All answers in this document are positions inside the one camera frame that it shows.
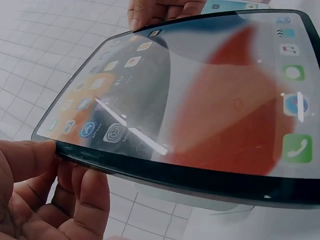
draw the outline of finger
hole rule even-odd
[[[167,19],[168,7],[165,5],[156,4],[154,13],[151,20],[147,23],[148,25],[154,25],[164,22]]]
[[[183,9],[183,6],[170,6],[168,9],[167,20],[170,21],[176,19],[178,16],[181,15]]]
[[[130,0],[128,8],[128,21],[132,31],[136,31],[151,20],[156,0]]]
[[[110,211],[110,193],[107,176],[94,170],[85,172],[80,192],[76,195],[75,213],[60,227],[71,240],[102,239]]]
[[[54,160],[56,144],[52,140],[0,141],[0,162],[7,162],[14,182],[43,174]]]
[[[38,177],[16,183],[13,191],[35,212],[47,202],[48,194],[58,172],[59,161],[55,160],[49,170]]]
[[[50,204],[41,207],[37,214],[51,226],[58,228],[75,212],[76,196],[72,186],[72,172],[74,164],[62,161],[58,168],[58,184]]]
[[[206,4],[206,0],[187,2],[184,5],[182,13],[180,16],[178,16],[178,18],[185,18],[185,17],[194,16],[194,15],[199,15],[203,10],[205,4]]]

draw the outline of app icon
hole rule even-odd
[[[303,113],[309,113],[309,99],[303,97]],[[287,116],[298,116],[298,96],[294,94],[286,94],[283,97],[283,113]]]
[[[155,31],[152,31],[149,35],[149,37],[155,37],[155,36],[158,36],[159,33],[161,32],[161,30],[155,30]]]
[[[78,111],[83,111],[89,106],[90,102],[91,102],[91,98],[84,98],[76,109]]]
[[[49,127],[49,131],[53,131],[58,126],[58,123],[59,123],[58,119],[54,120]]]
[[[97,124],[94,121],[86,122],[81,132],[79,133],[79,136],[82,138],[89,138],[96,129],[96,125]]]
[[[245,5],[245,9],[257,9],[257,8],[258,8],[257,4],[247,3]]]
[[[93,67],[93,68],[90,70],[90,73],[93,74],[97,69],[98,69],[98,66]]]
[[[133,35],[132,37],[129,38],[129,42],[134,42],[134,41],[138,40],[139,38],[141,38],[140,35]]]
[[[100,58],[100,60],[102,59],[106,59],[109,56],[110,52],[106,52],[105,54],[102,55],[102,57]]]
[[[125,77],[124,77],[124,76],[120,76],[120,77],[115,81],[114,85],[115,85],[115,86],[120,85],[120,83],[121,83],[121,81],[122,81],[123,79],[125,79]]]
[[[61,107],[61,111],[65,111],[67,110],[71,104],[73,103],[73,99],[68,99],[67,101],[65,101],[65,103],[63,104],[63,106]]]
[[[295,44],[280,44],[280,53],[286,56],[299,56],[300,49]]]
[[[118,143],[123,134],[125,133],[126,131],[126,127],[123,126],[122,124],[120,123],[113,123],[108,131],[106,132],[106,134],[104,135],[103,137],[103,141],[106,142],[106,143],[112,143],[112,144],[116,144]]]
[[[132,58],[130,58],[130,59],[126,62],[126,64],[124,65],[124,67],[125,67],[125,68],[134,67],[134,66],[136,66],[136,65],[139,63],[140,59],[141,59],[141,56],[132,57]]]
[[[121,40],[116,40],[110,45],[110,47],[115,47],[115,46],[119,45],[120,42],[121,42]]]
[[[284,78],[294,81],[304,81],[306,79],[305,70],[301,65],[285,65],[282,67]]]
[[[296,36],[295,30],[292,28],[278,28],[276,30],[276,35],[279,38],[294,38]]]
[[[75,120],[69,120],[66,122],[64,128],[63,128],[63,131],[62,133],[64,135],[67,135],[69,133],[71,133],[72,129],[74,128],[74,126],[76,125],[76,121]]]
[[[276,20],[277,24],[289,24],[291,23],[290,17],[284,16],[284,17],[278,17]]]
[[[106,80],[105,78],[98,78],[98,79],[94,80],[94,82],[90,86],[90,90],[100,88],[102,86],[102,84],[104,84],[105,80]]]
[[[86,82],[85,82],[85,81],[79,83],[79,84],[74,88],[74,91],[75,91],[75,92],[81,91],[81,90],[85,87],[85,85],[86,85]]]
[[[101,100],[101,102],[104,104],[104,105],[108,105],[110,103],[110,100],[109,98],[104,98]],[[102,106],[101,104],[98,105],[98,109],[103,109],[104,106]]]
[[[104,68],[103,71],[106,72],[106,71],[110,71],[110,70],[114,69],[117,66],[118,63],[119,63],[119,61],[109,62],[108,65]]]
[[[141,52],[141,51],[147,50],[148,48],[151,47],[152,43],[153,43],[152,41],[142,43],[136,51]]]
[[[289,163],[310,163],[312,145],[312,138],[307,134],[287,134],[283,137],[282,158]]]

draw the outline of white tiled surface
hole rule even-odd
[[[85,59],[102,41],[128,30],[127,5],[128,0],[0,0],[0,139],[30,139]],[[105,240],[181,238],[192,208],[139,195],[129,181],[108,180]]]

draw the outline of tablet screen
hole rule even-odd
[[[106,41],[37,134],[173,165],[317,179],[319,79],[296,13],[178,22]]]

